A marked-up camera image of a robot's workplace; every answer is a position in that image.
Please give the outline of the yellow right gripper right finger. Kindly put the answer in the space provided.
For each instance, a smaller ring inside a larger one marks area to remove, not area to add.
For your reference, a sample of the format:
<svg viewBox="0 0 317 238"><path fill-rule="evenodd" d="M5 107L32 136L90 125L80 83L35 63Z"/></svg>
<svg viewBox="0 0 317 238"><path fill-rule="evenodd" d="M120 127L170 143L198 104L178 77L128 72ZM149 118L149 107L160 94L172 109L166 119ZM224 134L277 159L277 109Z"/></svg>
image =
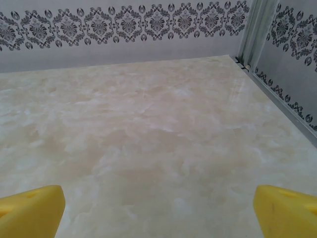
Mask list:
<svg viewBox="0 0 317 238"><path fill-rule="evenodd" d="M259 185L253 207L264 238L317 238L317 196Z"/></svg>

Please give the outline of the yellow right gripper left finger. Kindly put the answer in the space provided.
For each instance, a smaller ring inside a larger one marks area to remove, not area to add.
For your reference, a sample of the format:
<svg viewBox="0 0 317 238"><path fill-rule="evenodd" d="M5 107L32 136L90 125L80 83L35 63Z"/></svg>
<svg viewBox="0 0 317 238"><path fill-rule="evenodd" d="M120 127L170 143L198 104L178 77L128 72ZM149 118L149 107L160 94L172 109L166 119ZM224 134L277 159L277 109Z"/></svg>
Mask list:
<svg viewBox="0 0 317 238"><path fill-rule="evenodd" d="M64 209L60 185L0 198L0 238L54 238Z"/></svg>

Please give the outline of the aluminium side rail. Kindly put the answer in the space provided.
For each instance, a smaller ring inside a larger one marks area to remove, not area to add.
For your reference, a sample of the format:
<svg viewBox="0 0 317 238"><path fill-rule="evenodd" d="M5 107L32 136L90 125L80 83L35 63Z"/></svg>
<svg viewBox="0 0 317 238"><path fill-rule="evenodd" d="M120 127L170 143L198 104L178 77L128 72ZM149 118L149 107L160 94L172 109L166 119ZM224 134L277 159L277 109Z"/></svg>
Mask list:
<svg viewBox="0 0 317 238"><path fill-rule="evenodd" d="M317 134L317 70L294 65L257 65L254 76Z"/></svg>

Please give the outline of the aluminium frame post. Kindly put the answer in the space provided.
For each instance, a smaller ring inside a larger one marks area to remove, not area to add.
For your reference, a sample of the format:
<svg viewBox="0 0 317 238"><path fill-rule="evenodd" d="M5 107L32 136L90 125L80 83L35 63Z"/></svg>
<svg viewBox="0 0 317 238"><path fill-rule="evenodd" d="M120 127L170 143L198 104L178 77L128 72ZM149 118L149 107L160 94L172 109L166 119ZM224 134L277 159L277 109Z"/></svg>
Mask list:
<svg viewBox="0 0 317 238"><path fill-rule="evenodd" d="M252 0L237 62L242 69L252 72L262 53L277 5L280 0Z"/></svg>

